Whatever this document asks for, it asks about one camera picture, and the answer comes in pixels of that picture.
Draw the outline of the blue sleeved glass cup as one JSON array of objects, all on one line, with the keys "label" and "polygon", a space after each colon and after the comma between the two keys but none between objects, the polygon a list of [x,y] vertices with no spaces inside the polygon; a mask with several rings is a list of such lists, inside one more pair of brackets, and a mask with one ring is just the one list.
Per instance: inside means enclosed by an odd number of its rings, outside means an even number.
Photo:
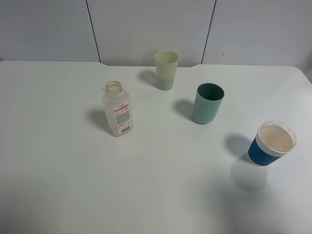
[{"label": "blue sleeved glass cup", "polygon": [[296,136],[286,125],[277,121],[263,123],[247,154],[257,166],[268,166],[289,153],[296,145]]}]

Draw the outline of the pale yellow plastic cup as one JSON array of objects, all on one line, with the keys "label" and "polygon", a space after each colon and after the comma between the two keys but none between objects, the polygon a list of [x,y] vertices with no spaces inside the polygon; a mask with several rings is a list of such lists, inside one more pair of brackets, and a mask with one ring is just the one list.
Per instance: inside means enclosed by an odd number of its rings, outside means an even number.
[{"label": "pale yellow plastic cup", "polygon": [[157,87],[162,91],[172,89],[179,56],[173,51],[160,51],[155,55]]}]

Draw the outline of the teal plastic cup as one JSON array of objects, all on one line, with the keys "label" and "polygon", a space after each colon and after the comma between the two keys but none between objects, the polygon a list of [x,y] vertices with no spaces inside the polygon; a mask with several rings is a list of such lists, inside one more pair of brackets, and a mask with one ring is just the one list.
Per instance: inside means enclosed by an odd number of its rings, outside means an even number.
[{"label": "teal plastic cup", "polygon": [[198,86],[193,105],[193,118],[199,124],[212,122],[224,98],[224,90],[213,83]]}]

